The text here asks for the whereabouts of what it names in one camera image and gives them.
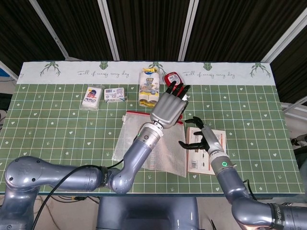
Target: table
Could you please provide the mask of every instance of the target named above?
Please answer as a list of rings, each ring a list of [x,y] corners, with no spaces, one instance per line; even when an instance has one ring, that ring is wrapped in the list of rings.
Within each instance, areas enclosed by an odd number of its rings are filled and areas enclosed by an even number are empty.
[[[176,71],[192,85],[183,119],[195,115],[210,127],[226,131],[227,153],[241,178],[250,180],[254,193],[304,192],[269,64],[59,61],[23,65],[0,135],[0,193],[5,188],[4,169],[20,156],[56,164],[115,163],[112,152],[122,116],[127,110],[150,112],[137,99],[139,73],[152,66],[161,73]],[[124,87],[128,99],[101,100],[98,112],[81,111],[89,83]],[[40,194],[50,190],[42,187]],[[215,176],[188,173],[183,178],[142,169],[130,193],[221,196],[222,190]],[[99,188],[92,194],[112,193]]]

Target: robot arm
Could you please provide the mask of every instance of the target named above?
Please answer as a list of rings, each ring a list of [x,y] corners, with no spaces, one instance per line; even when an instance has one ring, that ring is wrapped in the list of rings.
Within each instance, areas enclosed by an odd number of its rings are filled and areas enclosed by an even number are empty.
[[[250,227],[276,230],[307,229],[307,208],[264,204],[250,199],[240,176],[211,128],[204,125],[198,117],[186,122],[195,123],[201,131],[194,134],[203,137],[200,143],[185,144],[180,141],[180,145],[185,149],[203,149],[208,152],[217,180],[226,199],[232,205],[232,214],[242,229],[251,229]]]
[[[173,82],[153,109],[152,123],[144,124],[124,156],[124,167],[119,170],[101,166],[86,167],[69,176],[59,187],[61,190],[93,191],[105,186],[116,193],[127,193],[135,174],[142,167],[152,149],[162,137],[162,129],[172,127],[186,108],[182,98],[189,89],[182,84],[174,90]],[[76,166],[50,164],[35,157],[20,157],[10,163],[5,172],[6,192],[0,208],[0,229],[31,229],[33,206],[42,185],[55,187]]]

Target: barcode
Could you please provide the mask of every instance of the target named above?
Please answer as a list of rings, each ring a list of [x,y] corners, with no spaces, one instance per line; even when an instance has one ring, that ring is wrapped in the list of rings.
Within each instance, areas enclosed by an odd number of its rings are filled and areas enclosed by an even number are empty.
[[[197,161],[191,161],[192,163],[192,168],[197,169]]]

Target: black curtain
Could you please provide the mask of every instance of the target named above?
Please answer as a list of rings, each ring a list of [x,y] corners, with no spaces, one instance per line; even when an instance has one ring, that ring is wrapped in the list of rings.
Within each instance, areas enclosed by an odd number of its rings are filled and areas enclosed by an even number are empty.
[[[178,60],[189,0],[107,3],[120,60]]]
[[[186,61],[261,61],[306,0],[200,0]]]
[[[0,1],[0,60],[17,75],[23,62],[63,60],[28,0]]]
[[[38,0],[70,57],[113,60],[97,0]]]
[[[277,56],[271,68],[281,102],[295,103],[307,96],[307,27]]]

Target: green grid tablecloth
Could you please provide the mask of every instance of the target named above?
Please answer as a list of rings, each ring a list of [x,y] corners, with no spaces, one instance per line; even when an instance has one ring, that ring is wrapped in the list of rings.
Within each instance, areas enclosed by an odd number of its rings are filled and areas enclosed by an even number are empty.
[[[115,163],[112,154],[122,116],[127,110],[150,109],[138,105],[138,85],[105,86],[124,87],[128,100],[102,100],[98,112],[88,112],[79,110],[87,85],[17,85],[0,135],[0,193],[5,191],[6,166],[20,156],[78,166]],[[183,119],[198,116],[210,127],[226,131],[227,154],[255,193],[304,192],[275,86],[193,85],[188,100]],[[50,190],[45,186],[41,193]],[[188,173],[183,178],[141,169],[130,192],[206,195],[222,190],[215,176]]]

